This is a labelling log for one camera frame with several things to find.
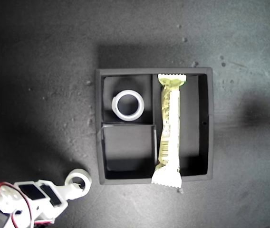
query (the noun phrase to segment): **white robot part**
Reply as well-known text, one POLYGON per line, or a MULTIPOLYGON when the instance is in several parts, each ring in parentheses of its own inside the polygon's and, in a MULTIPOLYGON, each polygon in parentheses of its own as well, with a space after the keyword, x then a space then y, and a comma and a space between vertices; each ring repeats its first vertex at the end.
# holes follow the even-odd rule
POLYGON ((64 187, 67 190, 63 190, 63 186, 60 186, 61 193, 66 196, 67 200, 74 200, 87 195, 92 185, 92 178, 87 171, 83 169, 75 169, 69 173, 65 179, 64 187), (80 178, 84 182, 84 187, 81 189, 78 183, 74 183, 75 178, 80 178))
MULTIPOLYGON (((18 228, 27 228, 34 224, 54 223, 55 218, 68 206, 67 200, 77 199, 88 193, 92 179, 85 170, 76 169, 67 176, 63 186, 56 186, 48 180, 1 184, 0 211, 10 214, 18 228)), ((4 226, 13 227, 12 219, 4 226)))

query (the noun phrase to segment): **dark surface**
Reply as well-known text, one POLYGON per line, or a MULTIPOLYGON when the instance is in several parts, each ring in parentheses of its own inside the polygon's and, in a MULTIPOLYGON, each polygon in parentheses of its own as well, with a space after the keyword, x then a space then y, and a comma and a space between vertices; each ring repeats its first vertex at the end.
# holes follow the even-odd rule
POLYGON ((92 189, 54 227, 270 228, 270 1, 2 1, 0 181, 82 167, 92 189), (99 185, 94 70, 196 64, 213 68, 213 179, 99 185))

